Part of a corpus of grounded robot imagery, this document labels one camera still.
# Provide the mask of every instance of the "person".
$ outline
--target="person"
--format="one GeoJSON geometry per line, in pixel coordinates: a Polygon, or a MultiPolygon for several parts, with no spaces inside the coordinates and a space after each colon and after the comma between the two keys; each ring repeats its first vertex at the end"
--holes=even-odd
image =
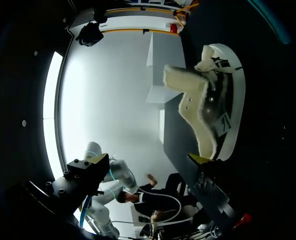
{"type": "Polygon", "coordinates": [[[153,189],[158,182],[151,174],[147,174],[147,178],[149,179],[149,183],[140,186],[136,193],[129,194],[122,191],[119,193],[116,200],[119,203],[132,202],[137,212],[149,218],[153,216],[153,220],[159,219],[165,212],[173,212],[172,215],[175,215],[178,212],[180,208],[179,204],[172,197],[179,200],[181,207],[195,205],[197,203],[197,199],[193,195],[178,195],[178,185],[179,183],[184,182],[179,173],[171,174],[168,177],[165,188],[163,189],[153,189]],[[172,197],[153,195],[149,193],[169,195],[172,197]]]}

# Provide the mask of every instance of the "man's hand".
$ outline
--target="man's hand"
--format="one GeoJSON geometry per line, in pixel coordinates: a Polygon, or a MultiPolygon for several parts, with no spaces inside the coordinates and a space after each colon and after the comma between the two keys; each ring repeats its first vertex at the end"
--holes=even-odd
{"type": "Polygon", "coordinates": [[[151,174],[147,174],[146,177],[150,180],[149,183],[150,183],[151,186],[154,187],[154,186],[157,185],[158,182],[156,181],[156,179],[154,178],[153,175],[151,175],[151,174]]]}
{"type": "Polygon", "coordinates": [[[154,211],[154,213],[150,219],[152,220],[153,223],[155,223],[161,217],[162,214],[163,214],[162,211],[156,210],[156,211],[154,211]]]}

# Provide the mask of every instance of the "robotic arm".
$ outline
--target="robotic arm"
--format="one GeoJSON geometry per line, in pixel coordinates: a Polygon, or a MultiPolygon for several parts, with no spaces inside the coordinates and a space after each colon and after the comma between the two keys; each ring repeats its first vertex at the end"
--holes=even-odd
{"type": "MultiPolygon", "coordinates": [[[[90,159],[101,155],[102,149],[96,142],[90,142],[85,152],[84,159],[90,159]]],[[[136,179],[128,169],[124,160],[109,160],[110,170],[104,177],[102,183],[112,182],[115,184],[103,189],[103,195],[93,196],[91,207],[87,211],[87,215],[94,221],[94,225],[100,231],[100,235],[118,239],[119,231],[115,228],[109,218],[109,210],[105,207],[106,204],[116,198],[122,191],[133,194],[137,191],[138,186],[136,179]]]]}

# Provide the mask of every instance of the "blue cable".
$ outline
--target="blue cable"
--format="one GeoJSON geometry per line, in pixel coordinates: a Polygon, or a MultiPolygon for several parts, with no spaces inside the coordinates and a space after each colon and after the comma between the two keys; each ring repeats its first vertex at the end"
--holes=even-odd
{"type": "Polygon", "coordinates": [[[88,195],[86,200],[84,201],[84,205],[83,205],[82,210],[81,210],[80,221],[79,221],[79,227],[81,229],[84,227],[84,219],[85,219],[86,212],[88,210],[88,206],[89,206],[89,203],[90,203],[91,200],[92,200],[92,196],[88,195]]]}
{"type": "Polygon", "coordinates": [[[113,176],[113,173],[112,173],[112,170],[111,170],[111,169],[109,169],[109,173],[110,173],[112,179],[113,179],[114,181],[116,181],[116,179],[115,179],[114,176],[113,176]]]}
{"type": "Polygon", "coordinates": [[[95,156],[98,156],[97,153],[95,153],[94,151],[88,151],[88,153],[94,154],[95,156]]]}
{"type": "Polygon", "coordinates": [[[108,188],[108,190],[112,193],[113,197],[116,199],[116,195],[114,194],[114,192],[110,188],[108,188]]]}

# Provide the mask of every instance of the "black suit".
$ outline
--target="black suit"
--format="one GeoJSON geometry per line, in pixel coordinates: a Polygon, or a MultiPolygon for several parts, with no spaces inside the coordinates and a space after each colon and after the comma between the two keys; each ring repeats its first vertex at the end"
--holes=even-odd
{"type": "Polygon", "coordinates": [[[175,210],[173,211],[174,214],[176,214],[177,211],[179,210],[179,204],[175,199],[168,196],[152,195],[149,193],[164,194],[164,195],[175,197],[180,201],[182,207],[186,205],[195,204],[197,200],[194,196],[191,196],[191,195],[182,196],[182,197],[178,196],[177,187],[180,182],[183,182],[182,177],[179,175],[179,173],[174,173],[168,177],[166,186],[163,189],[153,189],[153,186],[150,184],[141,186],[140,188],[148,193],[143,193],[143,191],[138,189],[138,192],[135,194],[139,195],[140,193],[143,193],[143,197],[142,197],[143,202],[134,203],[134,208],[136,209],[137,212],[149,218],[152,216],[152,214],[156,210],[163,211],[163,212],[175,210]]]}

